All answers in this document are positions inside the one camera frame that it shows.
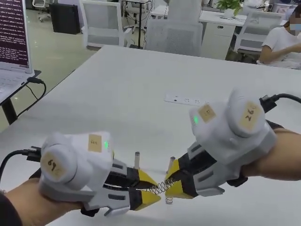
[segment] green plant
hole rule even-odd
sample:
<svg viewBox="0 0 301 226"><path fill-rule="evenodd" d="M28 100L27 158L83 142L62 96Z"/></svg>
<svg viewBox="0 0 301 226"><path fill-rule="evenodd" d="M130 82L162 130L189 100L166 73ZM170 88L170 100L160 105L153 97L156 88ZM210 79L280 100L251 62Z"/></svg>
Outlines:
<svg viewBox="0 0 301 226"><path fill-rule="evenodd" d="M241 9L240 0L219 0L217 7L221 10L225 9L234 9L234 15L236 16L239 10Z"/></svg>

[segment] face mask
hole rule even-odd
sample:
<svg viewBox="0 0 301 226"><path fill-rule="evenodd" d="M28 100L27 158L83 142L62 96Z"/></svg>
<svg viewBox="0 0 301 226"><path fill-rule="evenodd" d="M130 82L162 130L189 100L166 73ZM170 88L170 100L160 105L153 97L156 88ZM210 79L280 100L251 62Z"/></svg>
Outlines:
<svg viewBox="0 0 301 226"><path fill-rule="evenodd" d="M291 24L290 29L292 31L301 31L301 24Z"/></svg>

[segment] laptop keyboard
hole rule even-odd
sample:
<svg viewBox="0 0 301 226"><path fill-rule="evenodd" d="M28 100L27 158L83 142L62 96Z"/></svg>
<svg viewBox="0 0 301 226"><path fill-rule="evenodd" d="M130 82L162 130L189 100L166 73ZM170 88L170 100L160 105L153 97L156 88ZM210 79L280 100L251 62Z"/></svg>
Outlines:
<svg viewBox="0 0 301 226"><path fill-rule="evenodd" d="M21 86L21 83L24 82L25 74L4 74L0 73L0 94L3 94L15 86Z"/></svg>

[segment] potted plant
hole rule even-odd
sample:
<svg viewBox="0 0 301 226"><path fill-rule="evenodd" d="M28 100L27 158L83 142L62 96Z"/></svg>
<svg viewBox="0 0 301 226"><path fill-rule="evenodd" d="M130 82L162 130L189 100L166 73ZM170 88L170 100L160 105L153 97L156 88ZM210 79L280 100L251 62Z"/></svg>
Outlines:
<svg viewBox="0 0 301 226"><path fill-rule="evenodd" d="M217 7L221 10L225 10L224 16L226 18L232 18L236 16L241 9L240 0L219 0Z"/></svg>

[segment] laptop screen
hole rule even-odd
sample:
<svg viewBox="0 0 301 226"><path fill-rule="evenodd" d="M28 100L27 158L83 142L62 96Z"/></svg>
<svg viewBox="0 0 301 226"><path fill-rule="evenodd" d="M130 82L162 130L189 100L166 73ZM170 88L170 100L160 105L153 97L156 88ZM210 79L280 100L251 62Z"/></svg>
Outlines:
<svg viewBox="0 0 301 226"><path fill-rule="evenodd" d="M0 0L0 62L29 68L22 0Z"/></svg>

